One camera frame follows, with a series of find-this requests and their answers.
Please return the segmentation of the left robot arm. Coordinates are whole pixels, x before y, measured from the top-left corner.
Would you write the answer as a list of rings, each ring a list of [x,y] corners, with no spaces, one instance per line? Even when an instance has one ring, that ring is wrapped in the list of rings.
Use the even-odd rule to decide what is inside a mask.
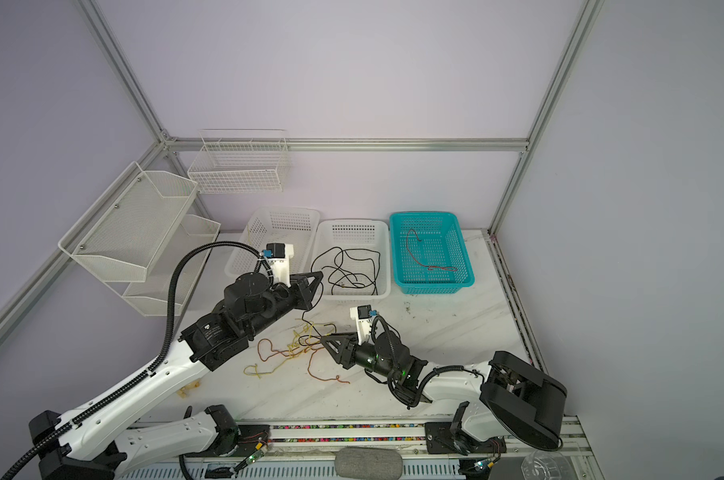
[[[240,428],[223,405],[148,429],[133,425],[181,387],[246,351],[257,335],[287,314],[312,310],[324,275],[320,271],[291,273],[285,244],[258,250],[232,241],[230,247],[255,257],[255,267],[225,288],[223,299],[210,313],[178,331],[175,301],[183,271],[198,255],[218,245],[212,242],[194,248],[175,267],[159,354],[83,406],[35,417],[30,423],[34,445],[5,478],[15,478],[33,459],[39,461],[45,479],[116,479],[169,457],[223,456],[236,450]]]

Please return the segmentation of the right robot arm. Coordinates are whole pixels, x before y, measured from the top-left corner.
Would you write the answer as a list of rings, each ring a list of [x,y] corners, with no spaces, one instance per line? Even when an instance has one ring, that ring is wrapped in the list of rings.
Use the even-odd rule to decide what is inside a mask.
[[[362,368],[409,409],[455,401],[447,439],[457,453],[467,455],[504,435],[542,451],[562,446],[566,387],[508,351],[495,352],[485,364],[428,369],[429,362],[412,355],[394,333],[366,341],[336,333],[320,343],[338,365]]]

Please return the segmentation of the middle white plastic basket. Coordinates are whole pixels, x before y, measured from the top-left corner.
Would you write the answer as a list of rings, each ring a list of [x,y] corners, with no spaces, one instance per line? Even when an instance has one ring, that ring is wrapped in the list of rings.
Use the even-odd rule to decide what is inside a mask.
[[[323,298],[370,303],[392,290],[389,226],[378,220],[327,220],[319,224],[309,257],[324,274]]]

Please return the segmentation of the white plastic basket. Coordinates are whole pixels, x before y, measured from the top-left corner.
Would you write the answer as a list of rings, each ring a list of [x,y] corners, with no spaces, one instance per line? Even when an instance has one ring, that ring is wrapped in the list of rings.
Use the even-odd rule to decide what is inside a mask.
[[[392,290],[389,226],[378,220],[327,220],[319,224],[309,257],[324,274],[323,298],[370,303]]]
[[[262,207],[248,222],[239,242],[264,250],[269,243],[294,246],[290,261],[292,274],[304,271],[313,246],[320,212],[297,207]]]

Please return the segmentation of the left white plastic basket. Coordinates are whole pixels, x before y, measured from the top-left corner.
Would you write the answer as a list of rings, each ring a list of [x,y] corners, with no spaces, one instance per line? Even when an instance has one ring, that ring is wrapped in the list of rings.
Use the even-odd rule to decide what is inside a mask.
[[[304,271],[313,246],[320,212],[297,207],[262,207],[248,222],[239,242],[264,250],[269,243],[294,246],[290,261],[292,274]]]

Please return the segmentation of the grey fabric pad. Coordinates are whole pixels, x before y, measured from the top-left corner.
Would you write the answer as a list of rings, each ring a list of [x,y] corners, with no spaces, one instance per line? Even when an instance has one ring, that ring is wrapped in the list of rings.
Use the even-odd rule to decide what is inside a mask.
[[[345,447],[336,453],[334,467],[342,478],[398,480],[404,473],[404,460],[394,450]]]

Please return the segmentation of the teal plastic basket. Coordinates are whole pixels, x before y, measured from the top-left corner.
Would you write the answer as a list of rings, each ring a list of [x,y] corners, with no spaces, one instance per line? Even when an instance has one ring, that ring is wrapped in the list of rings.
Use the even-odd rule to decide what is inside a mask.
[[[389,218],[392,275],[406,295],[455,294],[474,285],[463,232],[449,212],[397,212]]]

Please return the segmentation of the cream orange small toy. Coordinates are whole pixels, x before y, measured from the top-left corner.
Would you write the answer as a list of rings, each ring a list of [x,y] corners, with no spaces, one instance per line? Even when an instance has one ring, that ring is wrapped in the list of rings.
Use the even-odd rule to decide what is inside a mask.
[[[187,384],[177,391],[177,395],[180,398],[187,398],[190,393],[199,387],[198,383]]]

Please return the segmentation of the white two-tier mesh shelf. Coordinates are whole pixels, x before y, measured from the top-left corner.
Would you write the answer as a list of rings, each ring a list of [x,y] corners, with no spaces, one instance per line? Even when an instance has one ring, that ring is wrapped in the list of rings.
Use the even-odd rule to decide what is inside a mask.
[[[174,269],[215,241],[220,224],[193,213],[198,183],[132,163],[59,248],[145,317],[167,313]]]

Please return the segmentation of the clear plastic container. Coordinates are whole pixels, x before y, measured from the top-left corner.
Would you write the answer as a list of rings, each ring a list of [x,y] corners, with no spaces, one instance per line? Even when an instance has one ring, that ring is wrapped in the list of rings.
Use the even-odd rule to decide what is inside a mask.
[[[557,452],[535,451],[521,464],[525,480],[573,480],[575,472],[565,456]]]

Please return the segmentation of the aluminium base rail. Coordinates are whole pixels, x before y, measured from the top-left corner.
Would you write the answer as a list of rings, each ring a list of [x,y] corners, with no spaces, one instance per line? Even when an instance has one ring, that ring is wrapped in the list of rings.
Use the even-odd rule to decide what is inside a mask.
[[[242,425],[244,442],[222,456],[189,454],[184,463],[170,457],[152,460],[124,473],[126,479],[338,479],[336,453],[345,447],[389,449],[404,460],[403,479],[524,479],[523,459],[539,451],[516,438],[497,437],[467,455],[447,439],[450,421],[426,419],[368,421],[276,421]],[[576,479],[604,474],[574,417],[563,425],[563,444],[555,452],[570,462]]]

